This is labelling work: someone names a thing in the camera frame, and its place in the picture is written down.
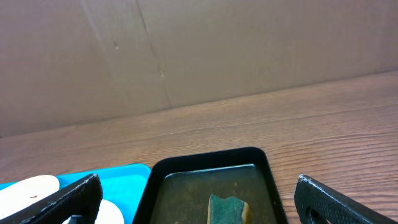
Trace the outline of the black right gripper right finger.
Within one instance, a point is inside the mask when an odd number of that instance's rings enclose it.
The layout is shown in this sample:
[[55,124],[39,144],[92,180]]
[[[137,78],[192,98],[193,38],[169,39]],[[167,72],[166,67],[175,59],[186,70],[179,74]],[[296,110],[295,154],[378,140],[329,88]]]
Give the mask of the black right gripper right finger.
[[314,178],[299,175],[294,204],[301,223],[396,224]]

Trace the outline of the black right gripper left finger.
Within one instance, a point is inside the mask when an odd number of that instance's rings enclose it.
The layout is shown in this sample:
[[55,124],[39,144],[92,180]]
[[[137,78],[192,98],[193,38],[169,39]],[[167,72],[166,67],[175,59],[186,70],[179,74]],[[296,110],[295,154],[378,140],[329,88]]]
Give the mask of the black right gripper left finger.
[[94,224],[103,199],[97,174],[89,174],[48,197],[1,220],[2,224]]

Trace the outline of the large white plate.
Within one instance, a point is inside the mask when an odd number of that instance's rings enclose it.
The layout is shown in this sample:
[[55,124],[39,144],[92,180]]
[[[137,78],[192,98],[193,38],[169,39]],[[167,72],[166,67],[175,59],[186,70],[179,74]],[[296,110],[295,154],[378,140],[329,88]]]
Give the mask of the large white plate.
[[124,224],[124,218],[113,202],[102,199],[95,224]]

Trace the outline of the green yellow sponge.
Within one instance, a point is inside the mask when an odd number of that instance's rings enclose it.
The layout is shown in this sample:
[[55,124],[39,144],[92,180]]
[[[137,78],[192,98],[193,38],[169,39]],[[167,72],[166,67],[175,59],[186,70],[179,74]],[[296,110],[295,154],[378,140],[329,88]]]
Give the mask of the green yellow sponge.
[[207,224],[248,224],[249,222],[250,209],[247,202],[237,197],[210,196]]

